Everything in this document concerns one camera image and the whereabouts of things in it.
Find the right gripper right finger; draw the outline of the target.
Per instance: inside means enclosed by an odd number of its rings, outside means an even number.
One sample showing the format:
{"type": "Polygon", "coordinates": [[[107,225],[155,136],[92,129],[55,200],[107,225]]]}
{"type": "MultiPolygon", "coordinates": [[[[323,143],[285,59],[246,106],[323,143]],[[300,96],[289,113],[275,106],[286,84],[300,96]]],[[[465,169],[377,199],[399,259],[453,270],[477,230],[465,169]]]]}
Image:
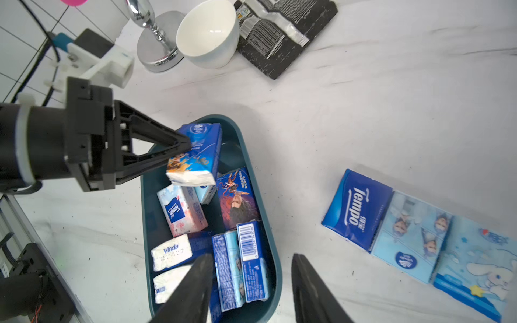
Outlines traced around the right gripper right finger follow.
{"type": "Polygon", "coordinates": [[[294,254],[291,270],[296,322],[353,322],[306,256],[294,254]]]}

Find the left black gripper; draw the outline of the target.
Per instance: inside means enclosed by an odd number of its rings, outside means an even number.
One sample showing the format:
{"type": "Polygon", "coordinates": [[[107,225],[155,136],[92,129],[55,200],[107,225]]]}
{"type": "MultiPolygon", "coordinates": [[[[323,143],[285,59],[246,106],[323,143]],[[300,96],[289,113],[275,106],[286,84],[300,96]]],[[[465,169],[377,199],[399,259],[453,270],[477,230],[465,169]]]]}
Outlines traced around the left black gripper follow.
{"type": "Polygon", "coordinates": [[[71,177],[84,192],[112,190],[188,152],[191,140],[113,99],[109,87],[86,79],[67,79],[64,159],[71,177]],[[161,145],[163,150],[133,154],[133,139],[161,145]]]}

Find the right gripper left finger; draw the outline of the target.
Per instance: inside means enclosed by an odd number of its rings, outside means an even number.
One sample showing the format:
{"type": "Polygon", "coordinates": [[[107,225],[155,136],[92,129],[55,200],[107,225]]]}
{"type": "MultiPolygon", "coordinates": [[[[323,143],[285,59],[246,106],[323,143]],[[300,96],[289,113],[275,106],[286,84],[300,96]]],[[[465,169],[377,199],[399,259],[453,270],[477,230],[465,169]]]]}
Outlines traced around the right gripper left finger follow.
{"type": "Polygon", "coordinates": [[[150,322],[206,322],[213,273],[213,256],[200,256],[150,322]]]}

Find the blue orange Vinda tissue pack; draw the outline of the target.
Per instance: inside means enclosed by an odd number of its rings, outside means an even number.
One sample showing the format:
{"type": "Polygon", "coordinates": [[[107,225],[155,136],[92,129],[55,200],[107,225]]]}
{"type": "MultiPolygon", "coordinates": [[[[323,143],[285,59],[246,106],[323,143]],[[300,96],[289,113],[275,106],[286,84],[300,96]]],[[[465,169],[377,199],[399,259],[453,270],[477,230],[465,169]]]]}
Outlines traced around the blue orange Vinda tissue pack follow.
{"type": "Polygon", "coordinates": [[[204,187],[216,184],[222,146],[219,123],[183,125],[179,133],[191,141],[191,149],[169,159],[166,175],[173,185],[204,187]]]}

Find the dark blue Tempo tissue pack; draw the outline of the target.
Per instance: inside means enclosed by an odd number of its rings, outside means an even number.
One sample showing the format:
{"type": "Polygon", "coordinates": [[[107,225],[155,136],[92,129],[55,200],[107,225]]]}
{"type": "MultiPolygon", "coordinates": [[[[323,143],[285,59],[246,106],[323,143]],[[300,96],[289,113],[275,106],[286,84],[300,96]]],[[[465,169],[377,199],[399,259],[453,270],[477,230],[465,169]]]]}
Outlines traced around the dark blue Tempo tissue pack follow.
{"type": "Polygon", "coordinates": [[[321,224],[370,253],[393,188],[346,170],[321,224]]]}

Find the light blue Vinda tissue pack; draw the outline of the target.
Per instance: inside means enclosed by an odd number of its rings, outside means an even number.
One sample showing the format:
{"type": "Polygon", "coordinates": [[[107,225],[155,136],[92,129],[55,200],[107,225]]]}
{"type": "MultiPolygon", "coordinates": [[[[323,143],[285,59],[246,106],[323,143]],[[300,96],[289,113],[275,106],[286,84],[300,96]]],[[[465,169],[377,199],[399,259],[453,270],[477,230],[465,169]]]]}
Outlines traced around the light blue Vinda tissue pack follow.
{"type": "Polygon", "coordinates": [[[394,191],[371,255],[428,284],[454,215],[394,191]]]}

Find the light blue cartoon tissue pack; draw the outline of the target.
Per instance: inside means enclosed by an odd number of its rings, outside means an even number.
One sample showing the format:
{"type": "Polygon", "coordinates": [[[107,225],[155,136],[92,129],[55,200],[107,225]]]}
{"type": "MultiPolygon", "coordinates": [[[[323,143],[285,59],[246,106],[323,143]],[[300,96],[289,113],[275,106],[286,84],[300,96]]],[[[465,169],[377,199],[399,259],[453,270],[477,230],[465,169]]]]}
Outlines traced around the light blue cartoon tissue pack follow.
{"type": "Polygon", "coordinates": [[[515,273],[515,240],[456,216],[440,251],[432,285],[501,322],[515,273]]]}

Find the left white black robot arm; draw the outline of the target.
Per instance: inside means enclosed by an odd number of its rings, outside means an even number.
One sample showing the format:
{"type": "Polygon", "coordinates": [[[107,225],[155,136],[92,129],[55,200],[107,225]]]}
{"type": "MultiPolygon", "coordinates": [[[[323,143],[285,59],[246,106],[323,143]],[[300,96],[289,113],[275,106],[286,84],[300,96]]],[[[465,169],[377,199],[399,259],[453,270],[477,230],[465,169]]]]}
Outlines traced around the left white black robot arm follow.
{"type": "Polygon", "coordinates": [[[190,149],[187,136],[86,79],[68,79],[64,108],[29,99],[1,105],[3,194],[32,194],[64,178],[85,192],[113,190],[190,149]]]}

